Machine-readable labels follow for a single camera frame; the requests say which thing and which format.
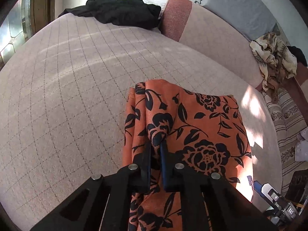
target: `metal screw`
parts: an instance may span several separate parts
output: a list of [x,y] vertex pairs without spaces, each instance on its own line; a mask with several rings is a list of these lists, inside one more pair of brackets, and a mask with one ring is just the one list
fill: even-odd
[[92,180],[99,180],[102,177],[101,174],[94,174],[91,176]]
[[211,174],[211,177],[212,177],[213,179],[215,179],[215,180],[218,180],[218,179],[220,179],[220,174],[218,174],[218,173],[212,173],[212,174]]
[[136,170],[136,169],[138,168],[138,165],[132,163],[132,164],[129,164],[129,165],[128,165],[128,168],[129,168],[130,170]]
[[184,164],[183,163],[177,163],[174,166],[176,169],[183,169],[184,168]]

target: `black clothing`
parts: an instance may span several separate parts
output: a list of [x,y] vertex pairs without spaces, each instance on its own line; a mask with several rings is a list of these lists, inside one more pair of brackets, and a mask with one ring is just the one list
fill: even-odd
[[290,50],[291,54],[294,55],[297,59],[297,62],[301,62],[304,66],[307,67],[307,61],[304,56],[304,53],[302,52],[301,49],[295,47],[295,46],[287,46],[288,49]]
[[86,5],[66,8],[60,15],[95,17],[101,23],[152,29],[158,26],[161,7],[143,0],[87,0]]

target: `orange cloth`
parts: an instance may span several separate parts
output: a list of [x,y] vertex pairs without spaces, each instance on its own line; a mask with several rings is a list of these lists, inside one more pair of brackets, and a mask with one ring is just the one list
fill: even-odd
[[143,152],[148,138],[154,148],[151,189],[133,194],[129,231],[182,230],[180,194],[162,187],[159,145],[165,138],[169,152],[181,155],[184,164],[205,175],[220,173],[252,199],[251,150],[232,95],[202,95],[150,80],[130,89],[126,112],[123,166]]

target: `pillow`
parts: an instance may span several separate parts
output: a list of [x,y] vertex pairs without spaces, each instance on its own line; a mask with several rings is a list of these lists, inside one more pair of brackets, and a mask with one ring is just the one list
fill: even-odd
[[276,24],[261,0],[202,0],[201,5],[229,23],[248,41],[272,32]]

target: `crumpled patterned cloth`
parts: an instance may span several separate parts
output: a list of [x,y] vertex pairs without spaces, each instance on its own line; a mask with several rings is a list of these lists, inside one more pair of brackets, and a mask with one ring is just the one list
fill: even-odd
[[291,54],[285,43],[275,33],[267,33],[249,43],[252,54],[259,63],[263,76],[262,88],[278,101],[278,89],[284,79],[296,75],[297,59]]
[[232,95],[203,95],[165,80],[150,80],[130,89],[126,113],[123,165],[131,164],[148,140],[152,144],[150,191],[133,194],[129,231],[182,230],[180,193],[163,190],[162,140],[184,164],[205,175],[220,173],[252,199],[251,148]]

